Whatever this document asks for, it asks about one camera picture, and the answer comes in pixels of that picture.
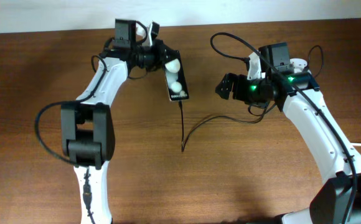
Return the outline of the black smartphone with lit screen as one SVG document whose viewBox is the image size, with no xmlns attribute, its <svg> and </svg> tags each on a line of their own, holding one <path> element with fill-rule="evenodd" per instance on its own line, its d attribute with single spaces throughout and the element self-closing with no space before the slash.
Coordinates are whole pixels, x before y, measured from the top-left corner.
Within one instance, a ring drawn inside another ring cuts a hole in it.
<svg viewBox="0 0 361 224">
<path fill-rule="evenodd" d="M 180 59 L 174 59 L 164 64 L 167 89 L 171 101 L 189 99 L 189 91 Z"/>
</svg>

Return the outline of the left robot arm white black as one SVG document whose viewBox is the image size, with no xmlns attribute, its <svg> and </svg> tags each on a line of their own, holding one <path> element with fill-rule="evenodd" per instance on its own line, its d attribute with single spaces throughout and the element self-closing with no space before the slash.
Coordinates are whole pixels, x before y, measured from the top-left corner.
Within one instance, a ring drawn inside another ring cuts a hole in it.
<svg viewBox="0 0 361 224">
<path fill-rule="evenodd" d="M 160 25 L 117 19 L 115 35 L 95 56 L 98 67 L 85 91 L 61 106 L 62 149 L 74 165 L 80 188 L 82 223 L 112 223 L 108 205 L 108 165 L 115 151 L 111 106 L 134 67 L 163 70 L 169 99 L 189 99 L 179 51 L 158 39 Z"/>
</svg>

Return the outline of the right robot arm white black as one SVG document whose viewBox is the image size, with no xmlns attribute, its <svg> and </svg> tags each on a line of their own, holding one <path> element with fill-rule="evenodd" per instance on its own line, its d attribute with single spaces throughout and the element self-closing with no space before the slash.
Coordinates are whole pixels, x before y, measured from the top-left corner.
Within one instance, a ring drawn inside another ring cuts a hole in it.
<svg viewBox="0 0 361 224">
<path fill-rule="evenodd" d="M 261 108 L 273 101 L 304 139 L 323 182 L 307 208 L 276 222 L 361 223 L 361 154 L 328 110 L 307 62 L 291 59 L 285 42 L 260 47 L 243 61 L 248 74 L 226 74 L 216 93 Z"/>
</svg>

